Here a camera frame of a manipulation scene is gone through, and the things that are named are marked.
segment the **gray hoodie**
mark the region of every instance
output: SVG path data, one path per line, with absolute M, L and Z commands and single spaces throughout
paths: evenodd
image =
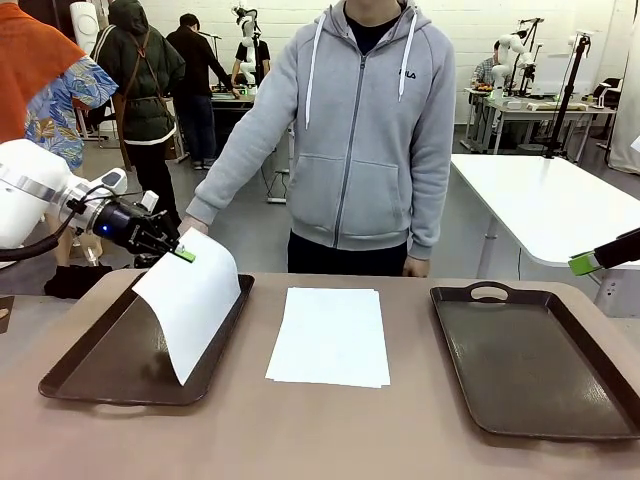
M 451 42 L 407 0 L 362 56 L 344 0 L 300 29 L 263 82 L 187 213 L 210 224 L 295 122 L 294 233 L 343 250 L 428 259 L 440 236 L 455 109 Z

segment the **floor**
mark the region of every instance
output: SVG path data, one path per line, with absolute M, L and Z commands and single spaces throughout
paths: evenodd
M 459 143 L 462 129 L 456 133 L 455 153 L 468 153 Z M 585 152 L 584 168 L 612 185 L 640 199 L 640 178 L 610 170 L 603 162 L 604 152 L 591 140 Z M 94 178 L 121 165 L 119 150 L 100 149 L 90 143 L 86 147 L 85 175 Z M 193 191 L 204 178 L 194 172 L 188 162 L 170 165 L 178 209 L 184 212 Z M 276 182 L 274 189 L 282 189 Z M 129 191 L 139 190 L 134 175 L 130 175 Z M 225 245 L 236 258 L 243 272 L 285 272 L 286 246 L 290 219 L 284 206 L 265 202 L 267 188 L 260 173 L 236 196 L 235 200 L 217 217 L 210 234 Z M 440 278 L 474 278 L 477 270 L 484 233 L 490 216 L 477 201 L 475 194 L 463 180 L 453 173 L 442 222 L 442 241 L 434 250 L 432 275 Z M 40 225 L 31 240 L 46 233 Z M 506 232 L 499 233 L 491 265 L 490 276 L 496 280 L 556 281 L 574 285 L 595 297 L 598 286 L 589 278 L 575 278 L 569 269 L 543 267 L 519 255 L 516 243 Z M 103 263 L 114 268 L 131 264 L 130 255 L 117 247 L 105 245 Z M 42 295 L 44 283 L 55 273 L 52 255 L 22 262 L 0 271 L 0 293 Z

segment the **black jeans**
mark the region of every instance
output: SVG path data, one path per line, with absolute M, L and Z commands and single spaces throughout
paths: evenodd
M 205 160 L 214 160 L 217 147 L 211 98 L 189 95 L 176 97 L 174 101 L 191 161 L 202 163 Z
M 129 145 L 127 154 L 136 167 L 140 186 L 146 192 L 153 191 L 160 198 L 154 213 L 166 210 L 176 227 L 180 225 L 180 215 L 176 208 L 176 197 L 171 184 L 171 174 L 165 161 L 166 143 L 157 145 Z
M 291 232 L 289 273 L 401 277 L 407 260 L 407 245 L 349 252 L 310 242 Z

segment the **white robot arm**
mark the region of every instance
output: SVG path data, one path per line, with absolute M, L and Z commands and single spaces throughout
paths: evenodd
M 509 60 L 509 50 L 513 50 L 520 55 L 520 61 L 518 68 L 528 67 L 534 65 L 533 54 L 525 48 L 520 37 L 516 34 L 503 35 L 498 40 L 500 42 L 500 48 L 498 49 L 498 65 L 493 67 L 493 79 L 494 88 L 496 90 L 502 90 L 505 86 L 507 77 L 511 74 L 513 68 Z
M 166 212 L 152 215 L 158 196 L 140 204 L 121 200 L 127 176 L 111 170 L 94 182 L 73 175 L 60 157 L 28 140 L 0 144 L 0 262 L 25 260 L 55 248 L 67 227 L 94 233 L 133 254 L 176 253 L 179 234 Z M 59 232 L 19 248 L 43 214 L 60 219 Z
M 234 7 L 233 13 L 237 15 L 237 23 L 242 28 L 242 45 L 247 49 L 247 60 L 240 64 L 240 71 L 247 79 L 249 85 L 256 84 L 256 41 L 259 41 L 260 27 L 258 27 L 258 11 L 246 10 L 242 5 Z

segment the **hoodie pocket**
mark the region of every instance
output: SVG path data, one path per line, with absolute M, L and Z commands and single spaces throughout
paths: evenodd
M 398 167 L 353 161 L 340 233 L 375 236 L 401 230 Z
M 289 186 L 288 204 L 295 220 L 333 231 L 344 172 L 341 158 L 300 155 Z

